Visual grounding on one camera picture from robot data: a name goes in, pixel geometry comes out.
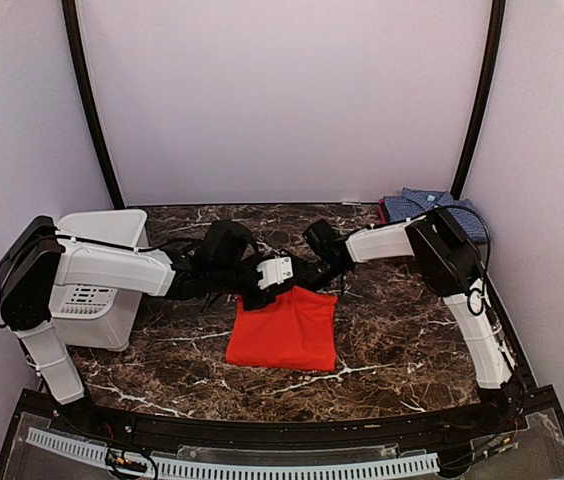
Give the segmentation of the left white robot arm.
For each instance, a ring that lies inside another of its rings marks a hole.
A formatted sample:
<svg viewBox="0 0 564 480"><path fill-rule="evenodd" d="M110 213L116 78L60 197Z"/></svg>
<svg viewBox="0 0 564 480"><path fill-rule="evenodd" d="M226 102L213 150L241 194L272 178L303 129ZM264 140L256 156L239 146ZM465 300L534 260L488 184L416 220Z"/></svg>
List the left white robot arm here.
<svg viewBox="0 0 564 480"><path fill-rule="evenodd" d="M63 233L36 217L0 260L0 328L12 331L33 360L63 417L82 436L103 427L102 412L52 323L56 286L126 290L168 300L239 295L262 308L293 283L289 256L266 256L251 231L214 221L201 239L175 238L153 247L126 246Z"/></svg>

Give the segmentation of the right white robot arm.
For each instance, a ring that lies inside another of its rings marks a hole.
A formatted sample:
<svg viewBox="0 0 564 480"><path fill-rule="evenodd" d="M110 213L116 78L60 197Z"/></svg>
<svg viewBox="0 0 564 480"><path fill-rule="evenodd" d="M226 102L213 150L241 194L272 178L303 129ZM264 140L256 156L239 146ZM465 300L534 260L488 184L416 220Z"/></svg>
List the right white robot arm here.
<svg viewBox="0 0 564 480"><path fill-rule="evenodd" d="M294 260L293 280L317 291L370 261L412 257L426 286L452 313L471 355L480 391L503 390L515 375L501 324L487 294L486 260L447 209L343 235L328 222L303 237L316 261Z"/></svg>

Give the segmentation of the orange garment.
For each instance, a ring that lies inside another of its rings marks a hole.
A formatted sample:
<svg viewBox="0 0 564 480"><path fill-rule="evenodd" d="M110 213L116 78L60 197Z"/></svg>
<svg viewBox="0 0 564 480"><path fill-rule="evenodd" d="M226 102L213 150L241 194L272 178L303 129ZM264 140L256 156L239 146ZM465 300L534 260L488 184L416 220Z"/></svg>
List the orange garment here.
<svg viewBox="0 0 564 480"><path fill-rule="evenodd" d="M226 362L235 366L333 371L337 303L334 295L300 287L253 311L246 310L239 298Z"/></svg>

